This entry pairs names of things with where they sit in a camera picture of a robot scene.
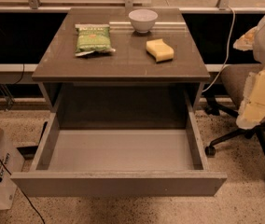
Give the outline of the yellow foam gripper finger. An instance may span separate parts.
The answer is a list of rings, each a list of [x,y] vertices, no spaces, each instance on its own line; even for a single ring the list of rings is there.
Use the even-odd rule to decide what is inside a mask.
[[[244,99],[241,102],[236,124],[241,129],[252,129],[265,118],[265,69],[250,72],[244,84]]]
[[[253,27],[248,30],[245,34],[243,34],[234,42],[233,47],[241,51],[252,50],[256,30],[256,27]]]

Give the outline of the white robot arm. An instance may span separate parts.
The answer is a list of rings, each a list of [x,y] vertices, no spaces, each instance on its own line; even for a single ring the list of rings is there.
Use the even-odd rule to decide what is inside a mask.
[[[254,59],[263,65],[258,73],[249,73],[244,85],[244,99],[241,102],[236,124],[242,129],[252,129],[265,118],[265,16],[237,39],[233,47],[238,50],[252,50]]]

